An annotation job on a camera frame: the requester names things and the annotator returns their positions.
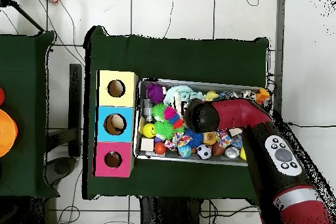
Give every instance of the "pink box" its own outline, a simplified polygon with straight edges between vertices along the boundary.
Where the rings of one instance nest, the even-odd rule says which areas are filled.
[[[121,163],[116,168],[111,168],[105,163],[105,155],[114,151],[121,156]],[[97,142],[95,177],[129,177],[131,174],[134,157],[131,142]]]

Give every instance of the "green tablecloth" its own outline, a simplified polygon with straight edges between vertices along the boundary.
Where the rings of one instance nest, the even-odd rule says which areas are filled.
[[[0,35],[0,106],[18,126],[12,149],[2,158],[0,195],[54,196],[43,178],[46,149],[46,71],[53,32],[34,37]]]
[[[84,138],[89,142],[88,152],[83,150],[84,197],[137,194],[256,201],[248,168],[241,166],[136,159],[130,178],[93,177],[95,87],[97,70],[130,71],[140,78],[264,87],[266,38],[198,41],[135,35],[112,37],[105,36],[101,27],[93,27],[85,38],[85,46],[85,92],[90,97],[85,98],[89,112],[84,113]]]

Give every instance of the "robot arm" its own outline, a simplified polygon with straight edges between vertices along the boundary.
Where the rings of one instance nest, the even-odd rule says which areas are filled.
[[[270,116],[245,99],[192,101],[184,113],[195,132],[240,127],[265,224],[333,224],[314,185]]]

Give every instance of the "orange bowl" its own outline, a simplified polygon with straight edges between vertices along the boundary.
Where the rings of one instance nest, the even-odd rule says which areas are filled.
[[[0,109],[0,157],[12,148],[17,134],[16,123],[5,111]]]

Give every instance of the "round hole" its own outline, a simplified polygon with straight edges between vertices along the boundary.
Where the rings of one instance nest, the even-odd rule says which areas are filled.
[[[111,97],[122,97],[125,94],[125,85],[120,80],[112,80],[108,84],[108,93]]]
[[[105,164],[111,168],[117,168],[121,164],[121,155],[118,152],[111,151],[105,155]]]
[[[110,135],[121,135],[126,129],[126,120],[120,114],[110,114],[104,121],[104,129]]]

